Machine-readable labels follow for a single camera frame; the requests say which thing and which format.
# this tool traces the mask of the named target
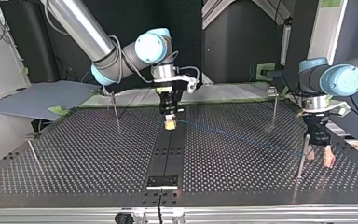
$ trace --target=perforated breadboard table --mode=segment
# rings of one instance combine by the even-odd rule
[[[305,127],[290,103],[186,105],[174,132],[155,107],[82,108],[0,161],[0,208],[358,204],[358,151],[334,136],[296,180]],[[150,176],[178,190],[147,191]]]

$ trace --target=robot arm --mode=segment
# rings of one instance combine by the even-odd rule
[[[93,61],[91,72],[104,86],[119,83],[124,77],[152,67],[156,92],[160,96],[160,112],[165,115],[165,127],[176,127],[177,90],[174,82],[188,82],[192,93],[198,79],[177,76],[179,69],[173,64],[171,36],[168,29],[154,29],[140,35],[136,41],[121,49],[114,44],[81,0],[41,0],[75,42]]]
[[[306,60],[299,65],[299,94],[302,116],[307,124],[306,145],[324,146],[324,166],[332,167],[331,138],[326,124],[332,111],[345,116],[346,102],[330,101],[331,96],[351,96],[358,92],[358,57],[337,65],[328,65],[325,58]]]

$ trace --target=silver cylinder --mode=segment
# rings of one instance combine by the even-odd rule
[[[176,76],[173,64],[157,66],[152,71],[153,79],[165,79]]]
[[[48,9],[94,62],[115,48],[82,0],[48,0]]]

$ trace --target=blue cable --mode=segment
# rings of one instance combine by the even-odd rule
[[[200,125],[200,124],[197,124],[197,123],[193,123],[193,122],[189,122],[189,121],[186,121],[186,120],[178,120],[179,123],[184,123],[184,124],[188,124],[188,125],[191,125],[191,126],[194,126],[196,128],[200,128],[200,129],[203,129],[203,130],[206,130],[206,131],[211,131],[211,132],[216,132],[216,133],[221,133],[221,134],[225,134],[229,137],[232,137],[232,138],[236,138],[236,139],[239,139],[243,142],[247,142],[247,143],[250,143],[250,144],[253,144],[253,145],[257,145],[257,146],[261,146],[261,147],[266,147],[268,149],[278,149],[280,150],[282,153],[287,153],[287,154],[293,154],[295,156],[298,156],[298,157],[302,157],[304,154],[303,153],[298,153],[298,152],[292,152],[292,151],[289,151],[287,149],[283,149],[281,147],[275,147],[273,146],[272,144],[269,144],[269,143],[262,143],[262,142],[259,142],[257,140],[254,140],[252,138],[246,138],[246,137],[243,137],[241,135],[238,135],[238,134],[235,134],[235,133],[229,133],[229,132],[226,132],[226,131],[223,131],[223,130],[218,130],[218,129],[213,129],[213,128],[209,128],[207,126],[204,126],[204,125]]]

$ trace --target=metal rod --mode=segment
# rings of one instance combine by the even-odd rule
[[[278,105],[278,94],[275,96],[274,115],[272,116],[272,127],[275,126],[275,117],[277,115],[277,105]]]
[[[298,167],[298,174],[297,174],[297,178],[300,179],[301,175],[302,175],[302,169],[304,167],[304,161],[305,161],[305,157],[307,156],[307,147],[308,144],[310,143],[310,135],[306,134],[304,137],[304,147],[303,147],[303,151],[302,151],[302,156],[301,156],[301,161]]]
[[[114,45],[81,0],[48,0],[48,9],[75,42],[95,62]]]

